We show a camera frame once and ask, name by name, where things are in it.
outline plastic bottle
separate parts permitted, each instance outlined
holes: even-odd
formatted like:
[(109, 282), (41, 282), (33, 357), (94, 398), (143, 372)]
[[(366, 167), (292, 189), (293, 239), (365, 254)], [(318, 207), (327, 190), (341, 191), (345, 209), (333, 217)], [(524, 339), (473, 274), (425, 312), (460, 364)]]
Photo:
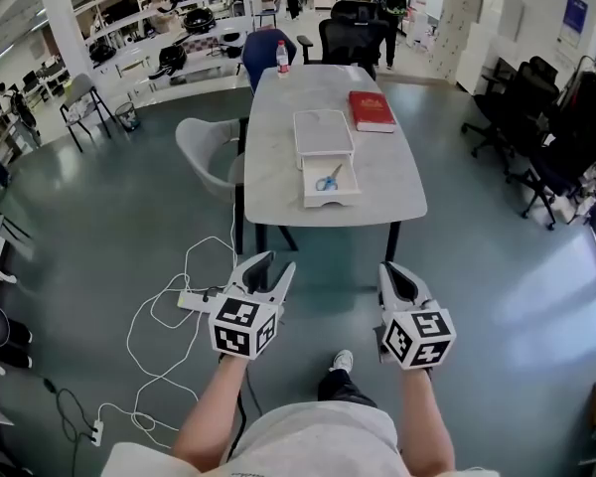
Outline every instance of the plastic bottle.
[(278, 66), (278, 77), (287, 78), (289, 76), (289, 54), (284, 41), (278, 41), (276, 65)]

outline red book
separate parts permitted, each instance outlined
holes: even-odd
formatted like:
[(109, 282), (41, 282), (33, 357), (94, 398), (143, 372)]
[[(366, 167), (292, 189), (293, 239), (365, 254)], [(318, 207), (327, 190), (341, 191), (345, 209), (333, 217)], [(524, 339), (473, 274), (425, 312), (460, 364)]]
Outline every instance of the red book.
[(383, 93), (350, 91), (349, 105), (358, 131), (395, 131), (395, 125), (397, 124)]

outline white column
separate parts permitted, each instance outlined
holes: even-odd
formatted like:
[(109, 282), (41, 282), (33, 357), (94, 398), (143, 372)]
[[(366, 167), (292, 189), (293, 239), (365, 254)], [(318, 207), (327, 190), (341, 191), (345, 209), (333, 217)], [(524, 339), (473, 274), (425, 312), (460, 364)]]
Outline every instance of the white column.
[(42, 0), (42, 5), (47, 10), (53, 37), (71, 77), (82, 73), (92, 77), (92, 62), (81, 37), (71, 0)]

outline white sneaker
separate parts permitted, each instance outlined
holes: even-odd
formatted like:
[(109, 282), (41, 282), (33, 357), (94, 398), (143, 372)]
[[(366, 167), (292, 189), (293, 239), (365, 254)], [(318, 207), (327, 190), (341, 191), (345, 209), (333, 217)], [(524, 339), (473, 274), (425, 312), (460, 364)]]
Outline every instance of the white sneaker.
[(334, 362), (329, 368), (329, 371), (345, 370), (347, 373), (351, 372), (354, 366), (354, 354), (349, 350), (341, 350), (334, 358)]

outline blue-handled scissors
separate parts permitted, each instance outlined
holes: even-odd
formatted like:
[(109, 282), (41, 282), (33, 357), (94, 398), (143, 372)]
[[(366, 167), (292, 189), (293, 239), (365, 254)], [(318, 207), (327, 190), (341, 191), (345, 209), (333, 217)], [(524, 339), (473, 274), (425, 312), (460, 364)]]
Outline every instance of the blue-handled scissors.
[(336, 177), (342, 168), (342, 164), (334, 170), (334, 172), (328, 177), (324, 177), (316, 182), (316, 191), (338, 191), (338, 182)]

